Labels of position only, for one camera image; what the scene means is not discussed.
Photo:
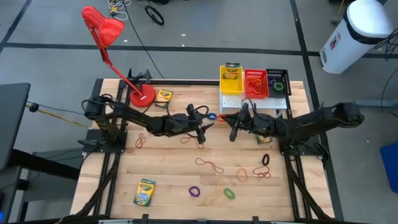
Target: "black basket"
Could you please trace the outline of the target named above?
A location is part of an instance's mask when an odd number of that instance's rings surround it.
[[[271,83],[272,79],[276,82],[283,84],[283,91],[274,91],[273,87],[269,87],[269,98],[285,98],[286,96],[292,95],[292,90],[290,89],[289,75],[287,70],[283,69],[267,69],[268,83]]]

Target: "red desk lamp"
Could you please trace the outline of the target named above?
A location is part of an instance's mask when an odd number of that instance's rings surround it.
[[[117,68],[115,68],[115,66],[113,66],[106,51],[106,48],[109,47],[123,31],[124,23],[117,19],[105,18],[93,6],[85,6],[81,11],[81,15],[101,52],[102,60],[132,88],[132,92],[130,93],[131,103],[139,108],[150,106],[155,101],[156,97],[154,88],[148,84],[142,84],[140,90],[137,86],[132,84]]]

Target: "yellow basket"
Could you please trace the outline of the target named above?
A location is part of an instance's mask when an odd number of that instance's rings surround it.
[[[225,65],[220,66],[220,89],[223,95],[240,95],[243,93],[242,67],[239,67],[236,79],[224,78]]]

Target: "trash can lid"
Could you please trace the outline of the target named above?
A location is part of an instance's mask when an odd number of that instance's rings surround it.
[[[394,30],[383,5],[376,0],[357,0],[346,13],[353,29],[365,37],[386,38]]]

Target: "green rubber band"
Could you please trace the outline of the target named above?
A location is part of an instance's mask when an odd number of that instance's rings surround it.
[[[273,86],[273,89],[275,91],[282,91],[284,89],[284,85],[281,84],[281,83],[275,83],[274,86]]]
[[[235,199],[235,193],[229,188],[224,189],[224,195],[229,199]]]

